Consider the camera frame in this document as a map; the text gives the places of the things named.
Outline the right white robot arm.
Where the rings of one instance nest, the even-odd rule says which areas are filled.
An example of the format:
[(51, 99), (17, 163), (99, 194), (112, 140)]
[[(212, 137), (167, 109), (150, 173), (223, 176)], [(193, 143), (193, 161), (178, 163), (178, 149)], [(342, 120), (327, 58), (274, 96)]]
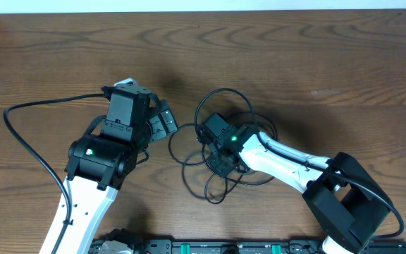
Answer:
[(209, 168), (227, 176), (238, 166), (260, 171), (297, 191), (327, 238), (325, 253), (359, 253), (390, 213), (392, 202), (351, 155), (320, 157), (283, 145), (253, 124), (235, 126), (212, 114), (197, 126)]

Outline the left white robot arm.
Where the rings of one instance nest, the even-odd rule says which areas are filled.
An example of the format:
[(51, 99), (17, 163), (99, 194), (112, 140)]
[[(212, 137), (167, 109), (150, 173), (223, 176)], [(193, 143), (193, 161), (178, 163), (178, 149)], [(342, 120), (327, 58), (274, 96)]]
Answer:
[(101, 126), (98, 135), (88, 128), (69, 148), (66, 194), (41, 253), (87, 253), (125, 177), (139, 164), (138, 155), (178, 129), (168, 102), (134, 82), (102, 92), (108, 113), (93, 122)]

